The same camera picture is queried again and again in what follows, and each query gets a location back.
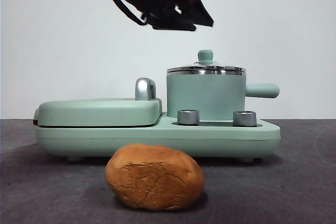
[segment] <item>black cable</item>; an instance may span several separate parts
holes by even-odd
[[[138,19],[128,8],[127,6],[125,6],[125,4],[121,1],[121,0],[113,0],[114,3],[117,5],[117,7],[123,12],[125,13],[125,15],[133,20],[134,22],[136,22],[138,25],[140,26],[144,26],[147,25],[147,22],[142,22],[140,19]]]

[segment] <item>silver knob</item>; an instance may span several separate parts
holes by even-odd
[[[155,82],[149,78],[139,78],[135,83],[135,100],[150,101],[156,98]]]
[[[254,111],[235,111],[233,112],[233,124],[243,127],[257,126],[257,115]]]
[[[200,117],[198,110],[179,110],[177,112],[177,123],[182,125],[198,125]]]

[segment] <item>bread roll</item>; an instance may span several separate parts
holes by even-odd
[[[105,176],[122,202],[149,210],[186,208],[204,187],[197,162],[162,145],[130,144],[118,149],[106,166]]]

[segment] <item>pot lid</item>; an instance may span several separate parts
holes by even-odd
[[[246,72],[244,68],[223,66],[222,64],[213,61],[214,53],[211,50],[201,50],[198,52],[198,61],[188,66],[182,66],[177,68],[170,68],[167,73],[188,71],[188,70],[224,70],[234,72]]]

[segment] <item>appliance base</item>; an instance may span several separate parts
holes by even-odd
[[[258,120],[257,127],[233,126],[232,121],[177,125],[163,113],[145,127],[36,127],[37,143],[47,153],[83,157],[111,157],[120,147],[132,143],[166,145],[193,157],[234,157],[244,162],[272,154],[280,142],[280,128]]]

